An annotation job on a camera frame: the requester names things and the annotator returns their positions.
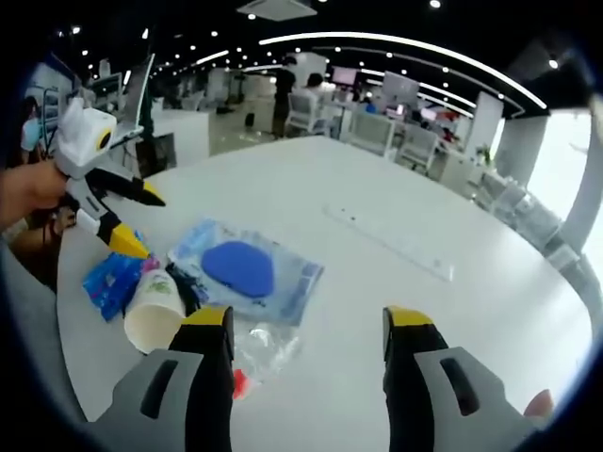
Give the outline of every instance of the floor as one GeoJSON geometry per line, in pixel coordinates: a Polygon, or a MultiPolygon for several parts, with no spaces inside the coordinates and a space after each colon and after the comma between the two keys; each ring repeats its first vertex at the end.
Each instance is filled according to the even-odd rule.
{"type": "Polygon", "coordinates": [[[238,107],[225,115],[212,115],[209,124],[209,152],[211,155],[250,148],[274,140],[271,134],[245,127],[245,108],[238,107]]]}

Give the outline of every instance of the office chair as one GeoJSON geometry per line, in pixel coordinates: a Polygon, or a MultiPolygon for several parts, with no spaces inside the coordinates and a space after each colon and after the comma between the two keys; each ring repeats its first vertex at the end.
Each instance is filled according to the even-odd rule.
{"type": "Polygon", "coordinates": [[[289,94],[289,116],[285,127],[301,129],[309,135],[327,135],[327,121],[318,116],[318,105],[300,94],[289,94]]]}
{"type": "Polygon", "coordinates": [[[396,123],[385,116],[356,111],[351,119],[349,143],[379,156],[391,150],[396,123]]]}
{"type": "Polygon", "coordinates": [[[417,125],[407,124],[406,137],[399,155],[413,163],[413,170],[417,165],[420,165],[425,168],[425,172],[428,172],[439,139],[439,136],[432,131],[422,129],[417,125]]]}
{"type": "Polygon", "coordinates": [[[516,181],[509,181],[504,191],[492,202],[490,213],[507,226],[515,229],[515,210],[517,205],[526,197],[526,194],[526,189],[523,186],[520,186],[516,181]]]}
{"type": "Polygon", "coordinates": [[[540,201],[530,197],[528,206],[518,204],[516,211],[516,230],[531,245],[542,251],[546,244],[562,227],[562,221],[540,201]]]}

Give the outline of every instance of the window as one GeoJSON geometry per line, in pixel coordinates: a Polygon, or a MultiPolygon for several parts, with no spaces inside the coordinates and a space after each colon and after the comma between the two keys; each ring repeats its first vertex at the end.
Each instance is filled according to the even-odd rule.
{"type": "Polygon", "coordinates": [[[588,110],[554,111],[528,184],[528,190],[562,220],[578,194],[591,139],[588,110]]]}

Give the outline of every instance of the ceiling light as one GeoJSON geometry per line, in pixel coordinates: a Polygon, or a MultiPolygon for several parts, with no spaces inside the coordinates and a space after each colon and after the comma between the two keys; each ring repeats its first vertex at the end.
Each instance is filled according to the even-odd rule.
{"type": "Polygon", "coordinates": [[[220,58],[220,57],[225,57],[227,55],[228,55],[228,51],[227,50],[222,50],[221,52],[217,52],[214,55],[210,55],[210,56],[206,56],[205,58],[198,59],[195,64],[197,66],[199,66],[200,64],[204,64],[207,61],[211,61],[212,59],[216,59],[216,58],[220,58]]]}
{"type": "Polygon", "coordinates": [[[379,71],[373,71],[371,69],[361,69],[361,73],[366,73],[368,75],[376,75],[378,77],[385,77],[385,73],[380,73],[379,71]]]}
{"type": "Polygon", "coordinates": [[[418,97],[420,97],[421,99],[425,99],[426,101],[432,101],[436,104],[440,104],[441,106],[445,106],[446,108],[452,110],[452,111],[456,111],[457,113],[461,113],[462,115],[467,116],[468,118],[473,118],[473,113],[469,113],[468,111],[463,110],[462,108],[459,108],[458,106],[454,106],[451,105],[447,102],[444,101],[440,101],[438,98],[436,97],[432,97],[432,96],[428,96],[427,94],[423,94],[422,92],[419,92],[417,94],[418,97]]]}
{"type": "Polygon", "coordinates": [[[418,85],[424,89],[430,89],[432,91],[439,92],[440,94],[444,94],[445,96],[448,96],[452,99],[456,99],[457,101],[462,102],[465,105],[469,105],[471,108],[477,108],[477,105],[475,105],[473,102],[467,101],[464,97],[457,96],[453,92],[446,91],[445,89],[441,89],[433,85],[428,85],[427,83],[421,82],[418,85]]]}
{"type": "Polygon", "coordinates": [[[270,38],[268,40],[259,41],[260,45],[268,45],[274,44],[277,42],[287,42],[290,40],[312,40],[316,38],[353,38],[359,40],[385,40],[388,42],[394,42],[396,44],[410,45],[413,47],[417,47],[424,50],[429,50],[431,52],[435,52],[436,54],[445,55],[447,57],[451,57],[454,59],[458,59],[463,63],[466,63],[474,68],[480,69],[485,73],[489,73],[490,75],[496,77],[498,80],[505,82],[510,87],[521,92],[523,95],[528,97],[531,101],[537,104],[542,109],[546,109],[546,104],[534,93],[525,89],[520,84],[515,82],[511,77],[505,75],[504,73],[497,71],[490,66],[487,66],[477,59],[473,59],[469,56],[465,56],[463,54],[459,54],[458,52],[454,52],[452,50],[446,49],[444,47],[440,47],[438,45],[429,44],[427,42],[423,42],[420,40],[409,40],[408,38],[401,38],[398,36],[390,36],[390,35],[381,35],[378,33],[361,33],[357,31],[327,31],[327,32],[317,32],[317,33],[300,33],[297,35],[287,35],[280,36],[277,38],[270,38]]]}
{"type": "Polygon", "coordinates": [[[251,73],[251,72],[254,72],[254,71],[265,71],[265,70],[268,70],[268,69],[279,69],[279,68],[282,68],[282,67],[283,67],[282,64],[272,64],[272,65],[267,65],[267,66],[251,66],[249,68],[245,68],[243,70],[243,72],[245,72],[245,73],[251,73]]]}

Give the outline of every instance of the white desk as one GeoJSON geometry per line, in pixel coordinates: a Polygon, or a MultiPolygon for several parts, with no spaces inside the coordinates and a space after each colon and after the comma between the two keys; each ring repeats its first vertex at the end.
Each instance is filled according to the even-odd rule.
{"type": "MultiPolygon", "coordinates": [[[[502,378],[517,409],[550,388],[558,400],[591,344],[588,312],[525,240],[438,184],[324,137],[282,140],[171,169],[152,179],[160,209],[109,205],[164,254],[200,215],[260,231],[325,265],[301,324],[300,356],[278,379],[236,401],[233,450],[387,450],[382,307],[430,315],[502,378]],[[453,282],[327,218],[325,204],[378,219],[455,265],[453,282]]],[[[69,375],[89,419],[139,359],[122,321],[107,325],[81,288],[107,251],[66,232],[58,322],[69,375]]]]}
{"type": "Polygon", "coordinates": [[[209,112],[186,110],[153,112],[153,136],[173,134],[177,167],[193,165],[209,157],[209,115],[209,112]]]}

